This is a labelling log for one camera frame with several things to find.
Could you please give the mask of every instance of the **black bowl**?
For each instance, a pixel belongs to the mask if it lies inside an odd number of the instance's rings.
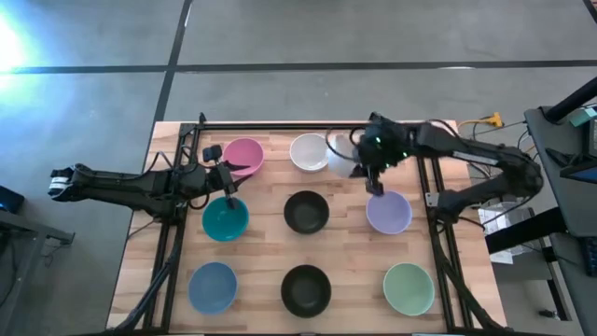
[[[315,233],[323,228],[329,218],[326,199],[313,191],[300,191],[292,195],[284,206],[284,219],[298,233]]]
[[[282,282],[282,302],[288,311],[299,317],[321,314],[332,297],[332,286],[326,274],[312,265],[290,270]]]

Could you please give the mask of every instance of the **pink bowl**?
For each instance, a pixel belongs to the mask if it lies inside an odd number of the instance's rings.
[[[254,174],[263,164],[263,147],[255,139],[234,139],[224,149],[222,158],[233,164],[249,166],[249,168],[232,172],[235,176],[247,176]]]

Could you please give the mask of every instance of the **light green bowl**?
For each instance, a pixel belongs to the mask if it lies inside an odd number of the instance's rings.
[[[385,274],[383,295],[399,313],[416,316],[431,308],[436,290],[424,269],[411,263],[399,263]]]

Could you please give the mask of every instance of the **bowl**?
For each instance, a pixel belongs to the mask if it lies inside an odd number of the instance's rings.
[[[221,262],[208,262],[193,273],[188,282],[188,300],[201,314],[224,313],[238,290],[236,274]]]
[[[322,135],[306,133],[290,145],[290,160],[303,172],[319,172],[327,165],[326,149],[326,139]]]
[[[332,148],[334,148],[337,152],[347,157],[353,156],[353,149],[354,146],[348,140],[348,138],[342,134],[338,134],[334,136],[332,141],[330,142]],[[350,160],[346,160],[344,158],[339,157],[338,155],[334,154],[329,148],[326,150],[327,155],[327,166],[329,170],[332,171],[334,174],[348,178],[351,173],[353,172],[356,163]]]
[[[218,242],[227,242],[240,237],[249,224],[249,210],[246,204],[233,198],[234,209],[228,207],[226,197],[220,197],[203,210],[202,222],[205,233]]]
[[[282,302],[296,316],[308,318],[321,314],[332,297],[326,274],[312,265],[290,270],[282,281]]]
[[[228,161],[236,165],[246,165],[249,168],[242,169],[236,172],[230,172],[234,176],[247,176],[254,174],[261,165],[265,154],[261,144],[251,138],[238,138],[232,140],[222,154],[222,160]]]
[[[399,313],[416,316],[431,308],[436,291],[426,270],[412,263],[398,263],[383,278],[383,295]]]
[[[284,219],[290,229],[303,234],[320,231],[329,219],[326,199],[314,191],[299,191],[284,206]]]
[[[382,196],[372,196],[367,201],[367,220],[373,229],[385,234],[404,231],[412,220],[410,203],[395,191],[386,191]]]

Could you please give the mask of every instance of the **butcher block tabletop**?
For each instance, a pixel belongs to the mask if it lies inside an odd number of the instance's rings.
[[[171,160],[174,159],[180,124],[156,124],[147,153],[146,167],[160,150]],[[246,203],[250,213],[248,228],[239,239],[225,243],[214,241],[202,228],[202,211],[189,209],[170,332],[446,331],[416,160],[409,158],[382,175],[385,189],[400,192],[412,207],[412,223],[408,229],[397,235],[385,235],[374,231],[368,224],[365,204],[370,195],[365,192],[364,180],[342,179],[327,168],[319,173],[303,173],[293,165],[289,155],[290,144],[303,133],[324,132],[201,131],[200,148],[216,144],[225,147],[237,137],[254,138],[265,150],[265,161],[261,169],[235,194]],[[428,175],[432,178],[430,162],[426,166],[429,169]],[[446,189],[463,189],[470,185],[465,162],[442,159],[440,166]],[[159,159],[154,169],[165,168],[166,163]],[[323,229],[311,235],[292,231],[284,220],[286,200],[302,190],[321,194],[329,204],[329,221]],[[222,192],[212,194],[211,200],[222,195]],[[195,204],[201,202],[202,200],[196,200]],[[479,220],[474,211],[465,211],[462,215]],[[147,214],[135,212],[131,231],[149,221],[151,218]],[[172,246],[175,228],[171,230],[171,242],[167,251]],[[482,229],[460,221],[454,226],[454,231],[466,284],[490,316],[505,326],[506,318]],[[159,235],[160,224],[152,224],[135,234],[126,244],[107,322],[109,328],[124,320],[146,291]],[[228,264],[239,282],[236,300],[220,315],[202,315],[193,309],[187,299],[187,285],[191,275],[210,261]],[[385,300],[383,277],[386,271],[399,262],[418,264],[431,275],[436,296],[426,314],[415,317],[402,315],[393,310]],[[284,276],[301,264],[311,264],[323,270],[332,285],[329,305],[323,313],[313,318],[300,318],[290,314],[281,300],[280,289]],[[165,285],[158,295],[154,321],[160,321]],[[453,287],[450,290],[456,325],[462,326],[457,296]]]

